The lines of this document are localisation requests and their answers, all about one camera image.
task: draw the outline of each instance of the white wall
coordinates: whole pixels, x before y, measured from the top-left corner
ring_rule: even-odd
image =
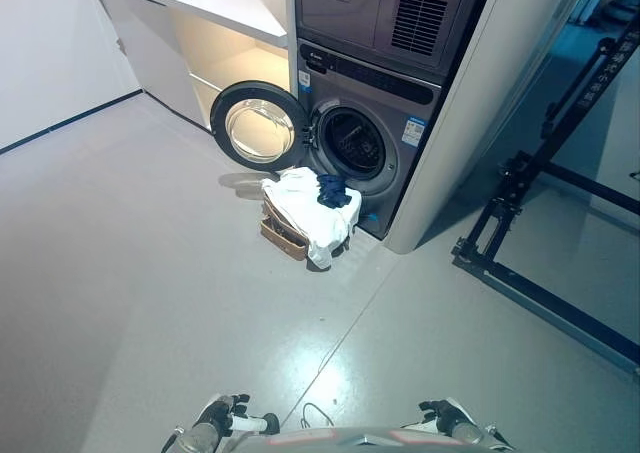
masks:
[[[0,148],[139,88],[97,0],[0,0]]]

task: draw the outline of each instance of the white cabinet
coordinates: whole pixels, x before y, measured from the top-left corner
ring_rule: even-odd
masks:
[[[291,90],[285,0],[159,1],[102,3],[143,89],[169,108],[208,128],[216,96],[234,83]]]
[[[216,96],[234,83],[262,80],[290,89],[286,49],[176,9],[171,16],[207,127]]]
[[[151,0],[102,0],[142,88],[205,126],[169,9]]]

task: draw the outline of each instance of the cable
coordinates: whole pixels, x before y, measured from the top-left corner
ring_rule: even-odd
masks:
[[[309,421],[307,421],[307,414],[306,414],[307,406],[312,406],[313,408],[318,410],[318,413],[324,416],[331,426],[336,426],[333,424],[333,421],[331,420],[331,418],[329,418],[329,415],[327,415],[324,411],[322,411],[317,405],[314,405],[313,403],[305,403],[304,406],[302,407],[302,418],[300,418],[300,426],[303,429],[311,428],[311,424],[309,423]]]

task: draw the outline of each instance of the laundry basket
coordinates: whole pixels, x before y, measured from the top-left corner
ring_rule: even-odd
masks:
[[[309,249],[309,240],[291,226],[267,195],[264,196],[262,211],[265,215],[260,222],[262,235],[294,260],[304,260]]]

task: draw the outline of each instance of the black baseboard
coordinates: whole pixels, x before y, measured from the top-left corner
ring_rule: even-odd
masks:
[[[140,93],[142,93],[142,90],[136,90],[136,91],[132,91],[131,93],[127,93],[124,96],[121,96],[119,98],[116,98],[114,100],[108,101],[102,105],[96,106],[95,108],[91,108],[90,110],[85,111],[84,113],[80,113],[79,115],[76,116],[72,116],[71,118],[68,118],[64,121],[61,121],[60,123],[56,123],[53,126],[50,126],[49,128],[45,128],[44,130],[40,130],[37,133],[34,133],[31,136],[27,136],[26,138],[23,138],[22,140],[16,141],[15,143],[12,143],[8,146],[5,146],[3,148],[0,148],[0,155],[2,155],[3,153],[6,153],[8,151],[11,151],[19,146],[24,145],[25,143],[29,143],[30,141],[33,141],[37,138],[40,138],[41,136],[44,136],[48,133],[51,133],[52,131],[57,130],[58,128],[62,128],[63,126],[68,125],[69,123],[73,123],[74,121],[78,121],[81,120],[82,118],[86,118],[89,115],[93,115],[94,113],[97,113],[100,110],[104,110],[105,108],[109,108],[110,106],[115,105],[116,103],[120,103],[121,101],[124,100],[128,100],[129,98],[132,98],[136,95],[139,95]]]
[[[203,131],[206,131],[207,133],[211,134],[211,130],[209,130],[208,128],[202,126],[199,123],[196,123],[195,121],[193,121],[191,118],[187,118],[186,116],[184,116],[182,113],[178,113],[176,110],[174,110],[173,108],[171,108],[169,105],[167,105],[164,101],[156,98],[155,96],[153,96],[151,93],[149,93],[148,91],[145,91],[145,93],[147,95],[149,95],[151,98],[153,98],[154,100],[156,100],[158,103],[160,103],[162,106],[164,106],[167,110],[169,110],[171,113],[173,113],[176,116],[179,116],[180,118],[182,118],[184,121],[191,123],[193,126],[197,126],[198,128],[200,128]]]

